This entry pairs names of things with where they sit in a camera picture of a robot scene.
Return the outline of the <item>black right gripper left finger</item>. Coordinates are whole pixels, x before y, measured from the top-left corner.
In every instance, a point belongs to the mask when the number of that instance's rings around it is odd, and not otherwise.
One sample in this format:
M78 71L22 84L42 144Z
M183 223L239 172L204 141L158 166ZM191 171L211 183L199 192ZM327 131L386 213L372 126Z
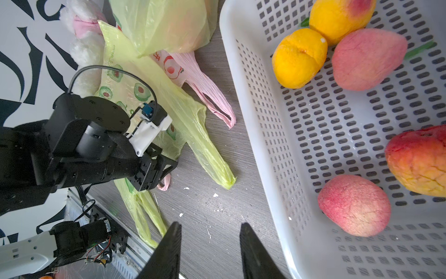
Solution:
M181 263L182 226L174 222L137 279L178 279Z

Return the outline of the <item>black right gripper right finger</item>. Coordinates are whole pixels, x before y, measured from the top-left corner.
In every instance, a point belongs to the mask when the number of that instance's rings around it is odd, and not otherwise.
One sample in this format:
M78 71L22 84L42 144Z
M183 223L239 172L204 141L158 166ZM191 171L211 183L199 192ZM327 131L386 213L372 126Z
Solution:
M249 223L240 228L240 252L245 279L284 279Z

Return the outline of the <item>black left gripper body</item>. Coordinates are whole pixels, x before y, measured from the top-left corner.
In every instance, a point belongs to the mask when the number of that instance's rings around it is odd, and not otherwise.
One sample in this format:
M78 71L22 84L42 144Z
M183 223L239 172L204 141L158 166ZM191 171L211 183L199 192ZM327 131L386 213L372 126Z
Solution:
M130 183L137 191L152 190L159 184L168 185L168 176L178 166L178 162L162 155L162 151L151 143L144 152L137 173L130 177Z

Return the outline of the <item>red peach basket front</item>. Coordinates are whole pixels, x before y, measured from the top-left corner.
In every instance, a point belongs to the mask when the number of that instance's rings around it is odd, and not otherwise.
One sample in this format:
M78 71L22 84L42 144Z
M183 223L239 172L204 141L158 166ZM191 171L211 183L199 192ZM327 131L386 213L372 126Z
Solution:
M357 237L381 233L391 218L391 203L386 193L360 176L334 177L318 194L320 210L342 230Z

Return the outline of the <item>red peach basket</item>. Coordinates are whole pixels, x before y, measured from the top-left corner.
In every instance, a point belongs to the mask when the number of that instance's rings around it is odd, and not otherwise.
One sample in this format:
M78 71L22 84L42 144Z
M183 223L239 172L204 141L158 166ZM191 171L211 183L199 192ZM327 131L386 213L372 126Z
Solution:
M318 194L320 210L342 230L357 237L381 233L391 218L391 203L386 193L360 176L334 177Z
M345 90L370 90L402 64L407 48L406 38L392 31L354 31L334 50L334 80Z

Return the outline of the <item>green avocado print plastic bag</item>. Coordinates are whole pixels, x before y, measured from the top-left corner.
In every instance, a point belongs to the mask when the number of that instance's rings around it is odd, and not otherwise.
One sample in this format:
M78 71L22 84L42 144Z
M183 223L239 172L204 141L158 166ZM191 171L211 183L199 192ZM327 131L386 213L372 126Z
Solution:
M207 45L218 1L110 1L116 23L141 55L188 53Z

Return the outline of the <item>red yellow peach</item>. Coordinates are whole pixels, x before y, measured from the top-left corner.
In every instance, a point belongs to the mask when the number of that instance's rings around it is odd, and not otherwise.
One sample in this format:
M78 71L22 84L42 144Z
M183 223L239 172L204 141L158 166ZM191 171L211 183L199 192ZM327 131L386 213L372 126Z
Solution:
M393 137L385 158L394 177L409 191L446 196L446 126L408 131Z

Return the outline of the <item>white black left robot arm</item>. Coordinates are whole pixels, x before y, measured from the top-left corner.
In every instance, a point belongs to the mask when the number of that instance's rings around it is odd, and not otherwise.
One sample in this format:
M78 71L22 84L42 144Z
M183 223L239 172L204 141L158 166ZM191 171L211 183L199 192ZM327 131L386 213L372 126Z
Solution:
M48 120L1 129L1 214L39 206L62 188L123 179L137 191L154 189L177 167L153 143L168 128L165 110L154 102L141 110L142 124L127 134L130 117L104 98L65 93ZM124 252L126 234L87 202L77 220L1 247L1 277L46 272L79 260L105 265Z

